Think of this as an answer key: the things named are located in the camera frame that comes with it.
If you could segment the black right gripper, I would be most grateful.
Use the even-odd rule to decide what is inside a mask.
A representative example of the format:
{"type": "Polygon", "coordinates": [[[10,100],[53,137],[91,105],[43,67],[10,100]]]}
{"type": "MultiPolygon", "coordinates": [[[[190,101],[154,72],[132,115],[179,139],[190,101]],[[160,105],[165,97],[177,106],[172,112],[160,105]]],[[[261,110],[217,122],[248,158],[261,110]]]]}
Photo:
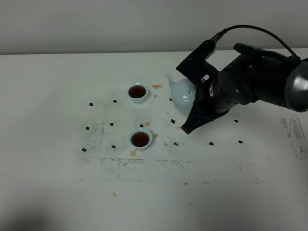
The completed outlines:
{"type": "Polygon", "coordinates": [[[250,45],[236,43],[240,55],[221,71],[207,62],[215,51],[207,40],[187,56],[176,68],[199,91],[181,129],[190,134],[229,112],[237,104],[264,101],[285,105],[283,68],[287,57],[250,45]]]}

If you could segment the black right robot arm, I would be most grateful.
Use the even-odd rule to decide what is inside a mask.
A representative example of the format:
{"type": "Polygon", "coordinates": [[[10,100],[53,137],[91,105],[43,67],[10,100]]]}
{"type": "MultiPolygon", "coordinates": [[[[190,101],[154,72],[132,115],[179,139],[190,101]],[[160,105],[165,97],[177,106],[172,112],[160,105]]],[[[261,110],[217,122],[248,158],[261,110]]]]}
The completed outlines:
{"type": "Polygon", "coordinates": [[[176,68],[196,87],[195,100],[181,129],[193,130],[224,116],[231,108],[256,101],[296,112],[308,109],[308,61],[236,43],[240,55],[221,71],[206,60],[216,43],[206,40],[176,68]]]}

